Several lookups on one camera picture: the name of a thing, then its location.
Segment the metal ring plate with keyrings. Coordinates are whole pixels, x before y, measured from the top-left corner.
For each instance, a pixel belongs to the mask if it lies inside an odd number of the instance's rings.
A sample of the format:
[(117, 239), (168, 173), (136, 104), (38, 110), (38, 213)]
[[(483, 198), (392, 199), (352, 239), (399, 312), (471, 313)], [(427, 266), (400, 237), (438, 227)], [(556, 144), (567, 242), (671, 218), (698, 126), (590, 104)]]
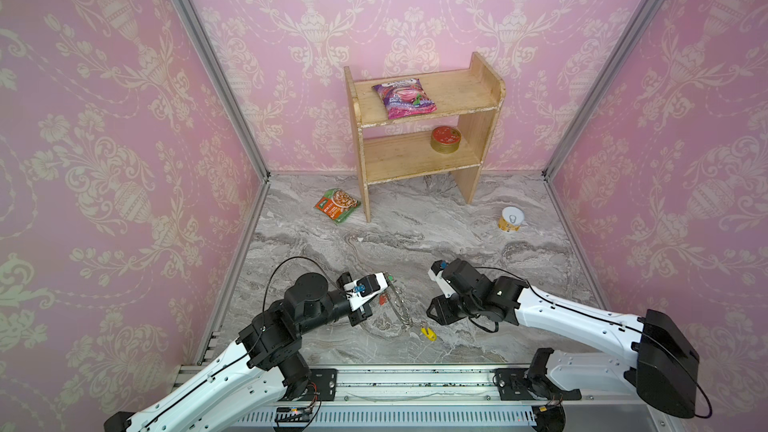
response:
[(399, 288), (395, 283), (395, 279), (392, 276), (390, 277), (393, 279), (393, 284), (391, 286), (388, 286), (387, 284), (386, 294), (388, 296), (388, 301), (391, 304), (395, 315), (397, 316), (403, 328), (412, 329), (417, 327), (418, 323), (415, 322), (413, 317), (411, 316), (409, 309), (407, 307), (407, 304), (403, 299), (399, 291)]

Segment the yellow key tag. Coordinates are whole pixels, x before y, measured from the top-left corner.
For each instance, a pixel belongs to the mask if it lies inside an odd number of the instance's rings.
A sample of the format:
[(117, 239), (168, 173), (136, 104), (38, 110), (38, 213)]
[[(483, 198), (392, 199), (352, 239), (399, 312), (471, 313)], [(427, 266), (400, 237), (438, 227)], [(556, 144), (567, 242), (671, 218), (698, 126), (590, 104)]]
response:
[(422, 327), (421, 333), (431, 342), (434, 342), (437, 339), (436, 333), (429, 327)]

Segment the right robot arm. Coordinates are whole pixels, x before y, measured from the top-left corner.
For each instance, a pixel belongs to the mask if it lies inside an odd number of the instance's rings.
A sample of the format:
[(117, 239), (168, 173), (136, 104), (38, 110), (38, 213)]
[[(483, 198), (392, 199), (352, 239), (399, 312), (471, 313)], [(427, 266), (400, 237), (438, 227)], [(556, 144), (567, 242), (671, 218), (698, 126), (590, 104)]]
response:
[(541, 329), (601, 351), (624, 367), (623, 380), (647, 405), (667, 415), (697, 417), (700, 356), (667, 314), (644, 315), (596, 309), (547, 293), (508, 271), (490, 279), (481, 268), (456, 259), (434, 262), (429, 278), (441, 290), (427, 315), (440, 325), (486, 318)]

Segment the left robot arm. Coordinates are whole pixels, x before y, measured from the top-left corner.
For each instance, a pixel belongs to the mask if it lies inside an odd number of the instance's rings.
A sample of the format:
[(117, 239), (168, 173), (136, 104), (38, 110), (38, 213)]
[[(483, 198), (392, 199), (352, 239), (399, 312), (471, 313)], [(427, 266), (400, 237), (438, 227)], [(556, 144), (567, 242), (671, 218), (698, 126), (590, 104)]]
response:
[(223, 431), (254, 408), (302, 396), (310, 382), (304, 335), (343, 318), (366, 320), (387, 287), (382, 273), (343, 274), (337, 289), (320, 273), (301, 275), (200, 372), (144, 410), (115, 413), (105, 430)]

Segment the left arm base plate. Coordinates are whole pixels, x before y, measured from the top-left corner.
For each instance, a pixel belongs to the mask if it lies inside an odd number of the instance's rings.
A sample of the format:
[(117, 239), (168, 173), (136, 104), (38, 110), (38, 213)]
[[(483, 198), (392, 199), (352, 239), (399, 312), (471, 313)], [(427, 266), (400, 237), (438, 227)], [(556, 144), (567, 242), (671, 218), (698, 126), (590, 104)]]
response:
[(305, 387), (288, 388), (283, 401), (332, 402), (336, 398), (339, 370), (337, 368), (311, 368)]

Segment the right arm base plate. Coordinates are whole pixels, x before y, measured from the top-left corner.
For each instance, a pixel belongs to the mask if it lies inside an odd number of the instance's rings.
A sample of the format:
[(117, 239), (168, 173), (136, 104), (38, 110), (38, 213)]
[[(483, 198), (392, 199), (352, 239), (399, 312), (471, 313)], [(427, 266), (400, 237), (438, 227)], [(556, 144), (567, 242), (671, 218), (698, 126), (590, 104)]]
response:
[(492, 383), (502, 401), (547, 400), (578, 401), (582, 399), (579, 389), (565, 390), (552, 382), (548, 376), (530, 376), (523, 368), (498, 368), (494, 370)]

